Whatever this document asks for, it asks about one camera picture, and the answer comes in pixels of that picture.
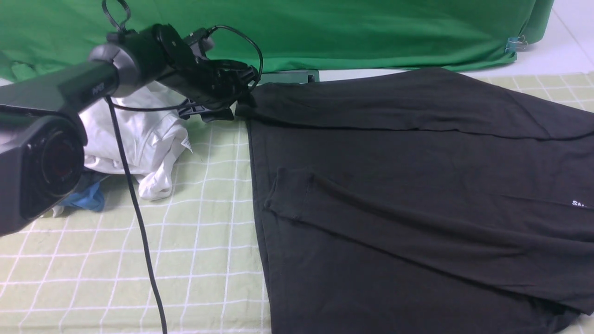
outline white cloth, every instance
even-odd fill
[[[184,97],[159,83],[151,83],[132,95],[113,99],[135,108],[177,105]],[[188,131],[175,111],[133,112],[116,110],[130,172],[138,180],[139,196],[157,200],[171,195],[172,168],[181,153],[191,150]],[[124,174],[108,104],[98,101],[80,113],[89,143],[84,165],[106,174]]]

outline green screen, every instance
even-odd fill
[[[542,38],[552,0],[128,0],[129,29],[170,23],[184,37],[225,24],[262,49],[265,71],[508,64],[507,39]],[[116,20],[124,11],[108,6]],[[0,1],[0,77],[24,80],[85,61],[114,31],[100,0]],[[257,65],[247,42],[213,35],[209,56]]]

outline blue glove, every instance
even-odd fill
[[[80,193],[71,194],[58,205],[101,212],[105,208],[105,198],[103,198],[103,193],[99,190],[99,182],[97,182]]]

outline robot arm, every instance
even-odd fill
[[[182,39],[172,26],[120,31],[87,62],[0,87],[0,237],[17,232],[76,187],[87,136],[78,113],[106,96],[124,97],[157,80],[201,106],[205,121],[233,119],[253,103],[254,67],[212,61],[211,30]]]

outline folded black shirt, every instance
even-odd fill
[[[440,68],[254,95],[273,334],[549,334],[594,311],[594,114]]]

